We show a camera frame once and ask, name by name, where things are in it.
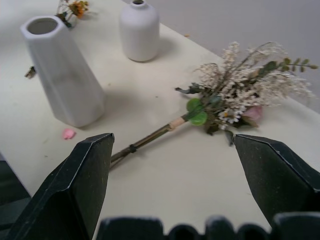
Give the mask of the tall faceted white vase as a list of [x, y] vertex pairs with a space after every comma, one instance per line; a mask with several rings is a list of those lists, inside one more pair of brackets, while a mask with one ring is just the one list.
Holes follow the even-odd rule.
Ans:
[[76, 128], [100, 118], [104, 91], [66, 25], [37, 16], [20, 29], [54, 117]]

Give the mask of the pink petal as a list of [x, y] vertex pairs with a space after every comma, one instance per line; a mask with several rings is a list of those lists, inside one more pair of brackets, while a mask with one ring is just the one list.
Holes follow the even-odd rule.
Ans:
[[76, 134], [77, 134], [77, 133], [76, 133], [74, 130], [72, 130], [72, 129], [70, 129], [70, 128], [65, 128], [65, 129], [63, 130], [63, 132], [62, 132], [62, 138], [63, 138], [64, 140], [71, 140], [72, 138], [75, 137]]

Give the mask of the small dried flower scrap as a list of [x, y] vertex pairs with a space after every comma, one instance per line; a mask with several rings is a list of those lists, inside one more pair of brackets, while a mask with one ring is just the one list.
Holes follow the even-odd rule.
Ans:
[[24, 75], [25, 78], [31, 79], [35, 76], [36, 70], [34, 66], [31, 66], [28, 70], [28, 72]]

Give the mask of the dried white flower bouquet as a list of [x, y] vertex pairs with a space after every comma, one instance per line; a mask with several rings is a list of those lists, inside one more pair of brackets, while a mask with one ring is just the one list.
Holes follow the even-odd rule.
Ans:
[[209, 62], [197, 67], [198, 81], [176, 89], [190, 96], [185, 114], [113, 154], [110, 165], [114, 167], [185, 123], [202, 126], [208, 135], [223, 131], [232, 136], [233, 128], [257, 128], [263, 107], [276, 106], [290, 95], [307, 99], [314, 96], [310, 83], [300, 77], [306, 70], [318, 69], [309, 59], [290, 59], [283, 47], [273, 41], [249, 48], [243, 59], [239, 56], [239, 44], [232, 42], [223, 51], [221, 65]]

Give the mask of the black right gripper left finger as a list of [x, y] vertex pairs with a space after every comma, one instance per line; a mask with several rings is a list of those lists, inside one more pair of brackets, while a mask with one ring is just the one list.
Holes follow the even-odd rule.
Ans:
[[92, 240], [104, 203], [115, 137], [80, 141], [43, 181], [4, 240]]

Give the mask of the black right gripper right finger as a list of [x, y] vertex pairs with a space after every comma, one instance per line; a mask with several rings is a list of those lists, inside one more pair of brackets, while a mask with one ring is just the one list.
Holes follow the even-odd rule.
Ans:
[[251, 194], [266, 220], [280, 213], [320, 212], [320, 172], [283, 142], [233, 137]]

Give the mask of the round white bottle vase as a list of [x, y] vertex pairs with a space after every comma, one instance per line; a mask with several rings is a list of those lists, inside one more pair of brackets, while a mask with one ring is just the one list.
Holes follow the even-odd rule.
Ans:
[[146, 0], [131, 0], [119, 16], [122, 49], [136, 62], [153, 59], [160, 47], [160, 16]]

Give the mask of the orange dried flower bunch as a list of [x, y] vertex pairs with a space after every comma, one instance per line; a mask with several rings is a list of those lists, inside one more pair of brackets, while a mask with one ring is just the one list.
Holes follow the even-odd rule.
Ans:
[[87, 0], [59, 0], [56, 14], [68, 29], [73, 27], [72, 18], [81, 19], [89, 10]]

